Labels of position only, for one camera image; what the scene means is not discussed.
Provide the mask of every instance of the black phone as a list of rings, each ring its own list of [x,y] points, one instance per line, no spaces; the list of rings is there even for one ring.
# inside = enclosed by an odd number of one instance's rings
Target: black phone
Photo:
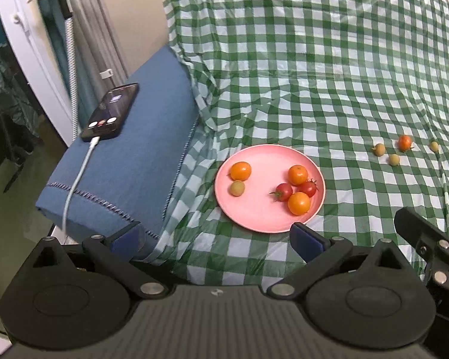
[[[138,88],[137,83],[129,83],[108,91],[82,131],[82,140],[89,142],[96,136],[101,139],[110,139],[119,135],[128,110],[138,93]]]

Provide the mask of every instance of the checkered tablecloth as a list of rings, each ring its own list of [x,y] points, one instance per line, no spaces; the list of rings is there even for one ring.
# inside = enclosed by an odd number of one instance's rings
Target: checkered tablecloth
[[[282,144],[308,155],[326,180],[308,225],[361,246],[396,235],[403,206],[449,234],[449,1],[166,0],[169,41],[192,79],[201,123],[149,261],[195,283],[267,287],[303,261],[288,234],[229,220],[213,182],[231,154]],[[383,142],[414,139],[391,167]],[[434,154],[428,145],[436,139]]]

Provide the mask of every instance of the plate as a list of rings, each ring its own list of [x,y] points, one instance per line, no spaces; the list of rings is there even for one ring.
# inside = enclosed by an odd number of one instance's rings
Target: plate
[[[233,164],[242,161],[251,165],[251,176],[244,181],[243,195],[234,197],[228,192],[233,182],[228,173]],[[301,216],[290,213],[286,202],[276,201],[269,194],[280,183],[287,182],[288,169],[293,165],[303,165],[309,179],[316,180],[317,185],[308,213]],[[321,171],[306,155],[278,144],[260,144],[238,151],[222,164],[214,180],[214,192],[223,212],[235,223],[252,231],[278,234],[289,231],[294,222],[308,222],[318,213],[326,185]]]

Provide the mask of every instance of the green floor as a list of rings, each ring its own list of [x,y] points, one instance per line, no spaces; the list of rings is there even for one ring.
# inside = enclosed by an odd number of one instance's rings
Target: green floor
[[[36,210],[35,201],[65,147],[47,122],[40,126],[40,135],[44,145],[35,147],[7,193],[3,189],[17,168],[8,160],[0,166],[0,297],[35,244],[51,227],[51,221]]]

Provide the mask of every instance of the triangular hole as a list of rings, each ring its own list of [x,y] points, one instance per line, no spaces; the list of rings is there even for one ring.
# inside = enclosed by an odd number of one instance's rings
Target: triangular hole
[[[55,266],[58,264],[55,251],[51,247],[45,247],[34,263],[34,267]]]
[[[388,267],[395,268],[396,270],[400,270],[402,268],[401,263],[398,261],[394,252],[387,249],[381,255],[381,259],[379,260],[379,267]]]

